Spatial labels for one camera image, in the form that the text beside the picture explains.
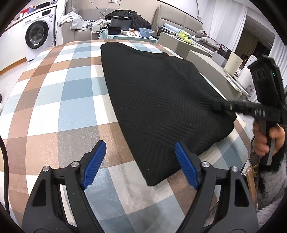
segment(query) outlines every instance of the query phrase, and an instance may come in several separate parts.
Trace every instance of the washing machine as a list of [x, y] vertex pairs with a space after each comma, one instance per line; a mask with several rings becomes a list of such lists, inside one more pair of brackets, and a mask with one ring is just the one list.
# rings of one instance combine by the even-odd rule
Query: washing machine
[[24, 19], [27, 61], [55, 45], [56, 7], [35, 12]]

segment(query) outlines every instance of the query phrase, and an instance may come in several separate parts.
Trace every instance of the washing machine door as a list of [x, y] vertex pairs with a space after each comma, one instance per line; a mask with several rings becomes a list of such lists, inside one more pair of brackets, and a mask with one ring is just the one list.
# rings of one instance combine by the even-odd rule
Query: washing machine door
[[48, 24], [43, 21], [36, 21], [32, 23], [26, 31], [26, 44], [33, 49], [39, 48], [45, 43], [48, 33]]

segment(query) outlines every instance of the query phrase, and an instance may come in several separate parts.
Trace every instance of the laptop screen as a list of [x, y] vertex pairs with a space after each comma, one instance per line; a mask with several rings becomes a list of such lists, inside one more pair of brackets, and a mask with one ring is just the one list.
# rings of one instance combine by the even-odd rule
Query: laptop screen
[[123, 31], [129, 31], [132, 23], [132, 18], [113, 16], [111, 19], [111, 27], [120, 27]]

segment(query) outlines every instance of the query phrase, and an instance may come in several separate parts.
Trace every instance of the knit texture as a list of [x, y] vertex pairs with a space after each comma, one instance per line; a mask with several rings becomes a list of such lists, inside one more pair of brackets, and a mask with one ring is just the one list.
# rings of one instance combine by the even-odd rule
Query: knit texture
[[201, 95], [221, 96], [191, 62], [117, 42], [101, 50], [117, 120], [148, 186], [180, 169], [176, 142], [200, 155], [233, 130], [235, 114], [214, 113], [199, 104]]

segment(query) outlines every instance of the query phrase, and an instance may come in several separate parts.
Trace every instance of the table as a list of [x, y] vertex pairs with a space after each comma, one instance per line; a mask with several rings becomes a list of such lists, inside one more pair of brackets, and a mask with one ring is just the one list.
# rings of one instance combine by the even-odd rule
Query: table
[[212, 53], [212, 51], [209, 52], [207, 49], [203, 49], [200, 46], [196, 45], [195, 42], [193, 42], [193, 44], [188, 44], [165, 32], [161, 32], [158, 39], [158, 44], [168, 47], [169, 49], [177, 53], [179, 56], [181, 56], [183, 59], [186, 59], [190, 50], [196, 51], [205, 56], [209, 56], [209, 54]]
[[218, 88], [218, 90], [226, 97], [228, 100], [239, 100], [248, 96], [246, 91], [243, 91], [243, 87], [236, 80], [232, 80], [233, 83], [236, 83], [242, 89], [242, 92], [236, 90], [230, 82], [228, 75], [225, 73], [224, 69], [218, 65], [211, 57], [202, 55], [195, 51], [189, 51], [186, 58], [187, 61], [192, 62], [196, 68], [201, 72], [205, 77], [208, 77], [209, 81]]
[[134, 41], [146, 41], [150, 43], [157, 43], [158, 40], [155, 38], [148, 39], [143, 37], [131, 37], [131, 36], [125, 36], [122, 34], [119, 35], [109, 35], [108, 30], [101, 30], [99, 34], [99, 40], [134, 40]]
[[[12, 217], [24, 209], [41, 169], [80, 160], [101, 139], [107, 154], [86, 196], [106, 232], [176, 232], [196, 191], [178, 171], [148, 187], [121, 132], [110, 102], [100, 46], [110, 40], [71, 42], [41, 52], [13, 88], [0, 116], [0, 135], [9, 157]], [[149, 42], [113, 40], [153, 53], [170, 49]], [[237, 116], [234, 130], [200, 155], [217, 168], [241, 168], [250, 140]], [[0, 180], [0, 193], [3, 179]], [[61, 194], [68, 222], [75, 225], [65, 186]], [[215, 190], [212, 205], [217, 202]]]

